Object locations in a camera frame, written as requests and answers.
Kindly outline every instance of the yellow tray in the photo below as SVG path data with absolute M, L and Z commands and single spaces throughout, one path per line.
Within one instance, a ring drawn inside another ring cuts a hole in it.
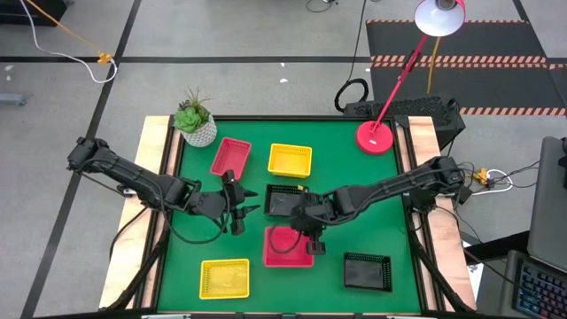
M 236 299 L 249 295 L 250 262 L 247 259 L 201 262 L 199 298 Z
M 306 178 L 311 175 L 311 147 L 272 144 L 268 172 L 273 175 Z

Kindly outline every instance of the red lamp base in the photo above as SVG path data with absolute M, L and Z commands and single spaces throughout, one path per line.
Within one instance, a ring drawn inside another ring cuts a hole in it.
M 356 144 L 367 154 L 384 154 L 393 145 L 393 134 L 384 123 L 380 123 L 374 133 L 370 132 L 374 124 L 374 121 L 366 121 L 358 127 L 356 130 Z

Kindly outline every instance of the red desk lamp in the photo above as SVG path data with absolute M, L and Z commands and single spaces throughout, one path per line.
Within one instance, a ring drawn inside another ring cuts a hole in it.
M 379 155 L 387 152 L 393 145 L 393 133 L 387 125 L 382 123 L 388 107 L 392 103 L 401 84 L 417 62 L 419 52 L 422 50 L 429 35 L 451 35 L 462 26 L 465 19 L 464 0 L 423 0 L 416 9 L 416 25 L 423 32 L 422 39 L 412 52 L 408 62 L 403 67 L 398 82 L 386 100 L 382 112 L 375 121 L 366 121 L 356 130 L 356 143 L 363 152 Z

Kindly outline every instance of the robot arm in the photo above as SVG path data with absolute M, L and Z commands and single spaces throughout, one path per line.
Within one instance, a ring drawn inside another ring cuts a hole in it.
M 80 137 L 67 157 L 67 169 L 79 174 L 102 173 L 120 185 L 136 191 L 142 205 L 160 211 L 178 210 L 190 215 L 204 215 L 215 221 L 224 211 L 232 215 L 232 235 L 245 231 L 244 218 L 258 206 L 237 208 L 246 197 L 257 196 L 242 187 L 228 171 L 222 177 L 222 191 L 200 191 L 201 182 L 171 175 L 157 175 L 139 167 L 110 150 L 102 139 Z
M 459 190 L 463 183 L 461 169 L 448 157 L 435 157 L 416 169 L 368 186 L 345 186 L 322 195 L 307 192 L 301 204 L 291 210 L 290 225 L 309 237 L 307 252 L 325 254 L 319 241 L 327 226 L 354 220 L 377 201 L 405 192 L 416 192 L 433 199 L 439 193 Z

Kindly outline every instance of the yellow cable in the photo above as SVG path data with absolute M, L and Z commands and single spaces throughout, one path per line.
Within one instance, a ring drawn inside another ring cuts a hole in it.
M 59 23 L 59 21 L 57 21 L 55 18 L 51 17 L 49 13 L 45 12 L 42 8 L 39 7 L 39 5 L 35 4 L 32 0 L 26 0 L 29 4 L 31 4 L 37 11 L 39 11 L 42 15 L 44 15 L 47 19 L 50 19 L 51 21 L 53 21 L 53 23 L 57 24 L 58 26 L 60 26 L 61 28 L 63 28 L 63 30 L 65 30 L 69 35 L 72 35 L 73 37 L 79 39 L 80 41 L 82 41 L 83 43 L 87 44 L 89 47 L 91 47 L 92 49 L 94 49 L 97 54 L 98 57 L 100 58 L 100 60 L 98 61 L 98 63 L 100 64 L 104 64 L 104 63 L 108 63 L 113 56 L 110 54 L 105 54 L 103 53 L 101 50 L 99 50 L 97 48 L 97 46 L 95 44 L 93 44 L 92 42 L 85 40 L 83 38 L 81 38 L 79 35 L 77 35 L 75 32 L 71 31 L 71 29 L 69 29 L 68 27 L 62 25 L 61 23 Z
M 437 57 L 437 48 L 439 47 L 439 42 L 441 42 L 440 36 L 437 37 L 437 41 L 435 41 L 435 47 L 433 48 L 433 53 L 431 54 L 431 65 L 429 66 L 429 77 L 427 79 L 427 94 L 431 93 L 431 79 L 433 78 L 433 67 L 435 67 L 435 58 Z

